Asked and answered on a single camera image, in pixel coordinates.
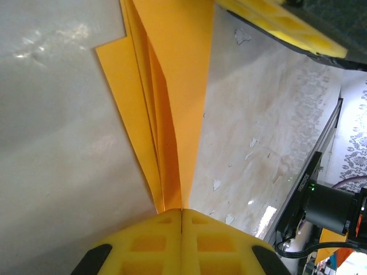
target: white surface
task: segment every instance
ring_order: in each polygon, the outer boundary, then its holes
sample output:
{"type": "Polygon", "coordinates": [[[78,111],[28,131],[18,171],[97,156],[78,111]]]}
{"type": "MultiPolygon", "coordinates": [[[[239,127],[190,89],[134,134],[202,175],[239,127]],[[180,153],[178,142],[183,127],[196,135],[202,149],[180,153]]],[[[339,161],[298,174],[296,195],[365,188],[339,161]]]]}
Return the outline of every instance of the white surface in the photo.
{"type": "Polygon", "coordinates": [[[0,25],[0,273],[69,274],[155,213],[93,50],[119,2],[1,1],[0,25]]]}
{"type": "Polygon", "coordinates": [[[367,275],[367,255],[353,252],[337,269],[337,275],[367,275]]]}

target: black cable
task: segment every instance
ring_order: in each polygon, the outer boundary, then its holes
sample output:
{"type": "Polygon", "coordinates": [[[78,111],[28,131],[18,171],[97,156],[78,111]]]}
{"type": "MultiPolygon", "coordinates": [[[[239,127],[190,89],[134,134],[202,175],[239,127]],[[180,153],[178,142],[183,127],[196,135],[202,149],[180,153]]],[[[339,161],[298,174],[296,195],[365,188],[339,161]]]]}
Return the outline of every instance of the black cable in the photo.
{"type": "Polygon", "coordinates": [[[352,248],[352,249],[357,249],[358,245],[354,244],[354,243],[350,243],[350,242],[322,242],[322,243],[317,243],[315,245],[311,245],[310,247],[298,251],[298,252],[287,252],[287,251],[283,251],[281,248],[279,248],[279,245],[289,241],[289,239],[286,239],[283,242],[279,242],[276,246],[276,252],[285,258],[290,258],[290,259],[300,259],[300,258],[306,258],[308,255],[310,255],[313,251],[316,251],[318,249],[321,248],[352,248]]]}

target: orange paper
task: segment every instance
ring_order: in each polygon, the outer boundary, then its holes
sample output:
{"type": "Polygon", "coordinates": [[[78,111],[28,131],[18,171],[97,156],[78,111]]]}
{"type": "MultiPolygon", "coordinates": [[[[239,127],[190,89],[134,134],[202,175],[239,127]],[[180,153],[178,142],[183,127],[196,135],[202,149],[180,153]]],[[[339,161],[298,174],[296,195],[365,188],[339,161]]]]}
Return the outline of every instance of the orange paper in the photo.
{"type": "Polygon", "coordinates": [[[209,70],[212,0],[121,0],[127,37],[97,48],[157,211],[188,207],[209,70]]]}

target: white debris speck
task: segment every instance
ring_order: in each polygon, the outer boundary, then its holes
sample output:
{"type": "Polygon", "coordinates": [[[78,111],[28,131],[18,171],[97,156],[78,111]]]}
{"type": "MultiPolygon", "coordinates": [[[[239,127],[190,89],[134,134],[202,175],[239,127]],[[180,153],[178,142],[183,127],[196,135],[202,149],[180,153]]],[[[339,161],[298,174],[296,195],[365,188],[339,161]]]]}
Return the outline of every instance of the white debris speck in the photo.
{"type": "Polygon", "coordinates": [[[225,216],[225,223],[227,225],[230,225],[235,219],[236,219],[236,217],[233,216],[231,213],[229,213],[229,214],[227,214],[227,216],[225,216]]]}
{"type": "Polygon", "coordinates": [[[213,182],[213,191],[216,191],[219,188],[220,184],[221,184],[221,181],[216,179],[213,182]]]}
{"type": "Polygon", "coordinates": [[[256,139],[252,139],[250,142],[250,147],[252,148],[253,146],[255,146],[257,140],[256,139]]]}
{"type": "Polygon", "coordinates": [[[251,152],[250,154],[247,154],[247,155],[245,156],[245,161],[246,161],[246,160],[248,160],[248,158],[249,158],[250,156],[252,156],[252,152],[251,152]]]}

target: patterned wall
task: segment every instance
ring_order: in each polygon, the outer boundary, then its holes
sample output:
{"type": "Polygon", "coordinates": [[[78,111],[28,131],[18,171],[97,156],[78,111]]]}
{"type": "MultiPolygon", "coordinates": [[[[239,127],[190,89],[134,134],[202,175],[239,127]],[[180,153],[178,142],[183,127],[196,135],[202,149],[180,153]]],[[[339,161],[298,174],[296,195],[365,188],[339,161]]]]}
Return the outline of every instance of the patterned wall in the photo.
{"type": "MultiPolygon", "coordinates": [[[[345,72],[341,89],[343,108],[326,174],[335,184],[367,175],[367,73],[345,72]]],[[[340,189],[359,192],[366,180],[344,183],[340,189]]]]}

